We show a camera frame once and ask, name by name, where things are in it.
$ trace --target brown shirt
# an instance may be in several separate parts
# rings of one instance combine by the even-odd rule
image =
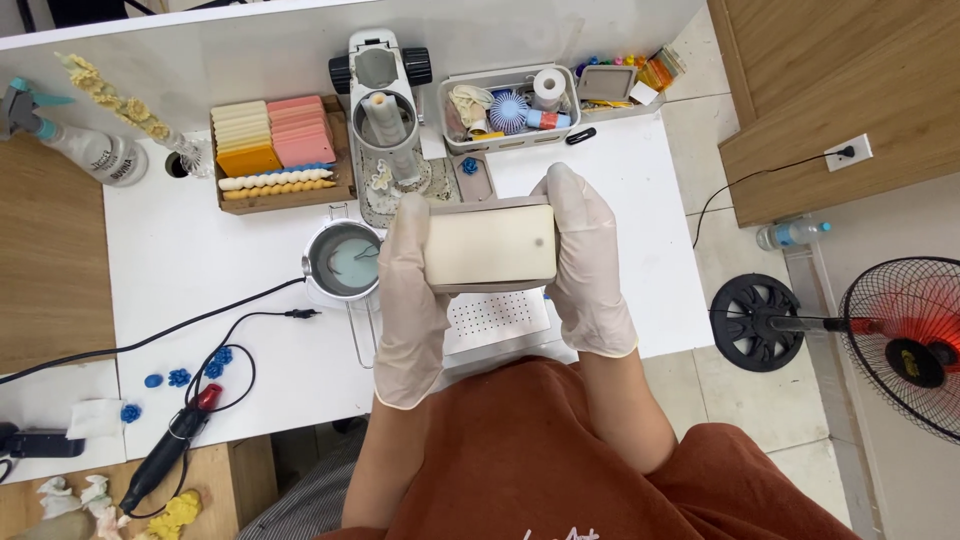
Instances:
[[[734,426],[694,426],[638,474],[594,434],[576,366],[525,358],[437,398],[390,530],[320,539],[856,538]]]

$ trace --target latex glove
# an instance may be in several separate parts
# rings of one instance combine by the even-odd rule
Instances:
[[[557,280],[546,286],[576,351],[619,358],[636,348],[634,321],[620,294],[616,220],[584,178],[554,163],[531,195],[546,195],[560,230]]]
[[[417,193],[400,199],[377,259],[383,335],[373,359],[376,397],[410,409],[430,393],[444,369],[450,297],[434,294],[423,276],[430,206]]]

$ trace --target person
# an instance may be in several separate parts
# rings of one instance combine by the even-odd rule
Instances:
[[[423,275],[429,206],[405,195],[379,256],[370,420],[355,466],[322,471],[348,487],[342,527],[317,538],[856,538],[742,430],[701,424],[678,444],[644,378],[610,207],[562,163],[534,194],[554,209],[560,253],[546,292],[580,361],[527,357],[431,393],[450,299]],[[306,524],[336,504],[301,491],[260,530],[318,532],[280,533],[293,505]]]

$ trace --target power outlet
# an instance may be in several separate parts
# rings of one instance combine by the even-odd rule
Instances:
[[[852,158],[835,155],[827,156],[827,169],[829,169],[830,172],[838,171],[844,167],[849,167],[854,163],[860,163],[861,161],[868,160],[874,156],[874,151],[870,149],[870,140],[867,138],[867,134],[863,134],[857,138],[852,138],[847,142],[841,142],[833,148],[824,151],[824,154],[839,152],[848,146],[853,147]]]

